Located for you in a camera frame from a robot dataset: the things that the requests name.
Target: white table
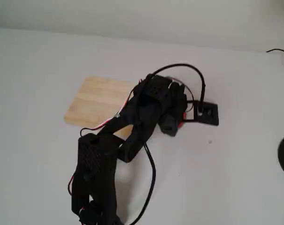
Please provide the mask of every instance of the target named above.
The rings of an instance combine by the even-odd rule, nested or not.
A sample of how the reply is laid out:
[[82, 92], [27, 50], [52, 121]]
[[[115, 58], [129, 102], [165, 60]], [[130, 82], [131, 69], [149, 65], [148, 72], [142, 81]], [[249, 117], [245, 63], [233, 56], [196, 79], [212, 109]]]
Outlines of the white table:
[[[137, 81], [188, 62], [219, 106], [220, 126], [186, 124], [175, 138], [156, 129], [153, 197], [139, 224], [284, 225], [284, 57], [102, 37], [0, 29], [0, 225], [78, 225], [67, 183], [77, 162], [79, 127], [63, 115], [90, 75]], [[196, 98], [200, 79], [179, 68]], [[151, 167], [141, 150], [118, 162], [118, 214], [133, 221]]]

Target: red component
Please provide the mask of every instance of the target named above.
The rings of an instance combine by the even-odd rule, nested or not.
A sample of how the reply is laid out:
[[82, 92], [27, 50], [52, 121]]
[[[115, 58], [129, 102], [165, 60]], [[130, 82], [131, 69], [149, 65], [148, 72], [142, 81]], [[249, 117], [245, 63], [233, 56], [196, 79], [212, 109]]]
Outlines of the red component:
[[[183, 115], [183, 119], [185, 119], [187, 117], [187, 113], [184, 112], [184, 115]], [[181, 122], [179, 125], [178, 125], [178, 128], [181, 128], [183, 126], [184, 122]]]

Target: wooden cutting board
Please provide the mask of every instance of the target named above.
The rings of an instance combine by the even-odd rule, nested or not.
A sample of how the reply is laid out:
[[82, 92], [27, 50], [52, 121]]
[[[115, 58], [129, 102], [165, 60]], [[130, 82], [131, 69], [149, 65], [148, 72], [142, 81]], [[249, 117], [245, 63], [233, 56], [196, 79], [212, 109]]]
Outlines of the wooden cutting board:
[[[92, 128], [113, 117], [136, 84], [102, 77], [87, 77], [67, 110], [66, 123]], [[116, 134], [126, 138], [132, 126]]]

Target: white background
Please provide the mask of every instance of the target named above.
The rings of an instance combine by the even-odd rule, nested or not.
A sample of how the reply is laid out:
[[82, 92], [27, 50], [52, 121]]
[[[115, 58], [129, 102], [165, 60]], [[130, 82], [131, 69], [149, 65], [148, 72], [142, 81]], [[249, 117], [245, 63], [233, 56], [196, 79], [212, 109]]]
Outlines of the white background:
[[[139, 225], [284, 225], [284, 56], [0, 29], [0, 225], [78, 225], [67, 183], [79, 127], [63, 116], [90, 75], [137, 82], [164, 65], [189, 62], [206, 81], [220, 125], [185, 124], [148, 141], [156, 162], [153, 197]], [[182, 79], [200, 95], [188, 69]], [[118, 162], [118, 214], [137, 216], [151, 181], [141, 150]]]
[[0, 27], [284, 48], [284, 0], [0, 0]]

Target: black bracket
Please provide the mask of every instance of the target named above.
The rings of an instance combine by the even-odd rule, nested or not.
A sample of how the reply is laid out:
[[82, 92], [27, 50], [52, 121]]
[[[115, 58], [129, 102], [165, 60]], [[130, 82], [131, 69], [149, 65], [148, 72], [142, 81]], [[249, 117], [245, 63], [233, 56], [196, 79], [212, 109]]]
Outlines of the black bracket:
[[184, 120], [184, 122], [197, 122], [213, 126], [219, 125], [218, 105], [210, 102], [200, 102], [197, 100], [188, 101], [194, 104], [194, 119]]

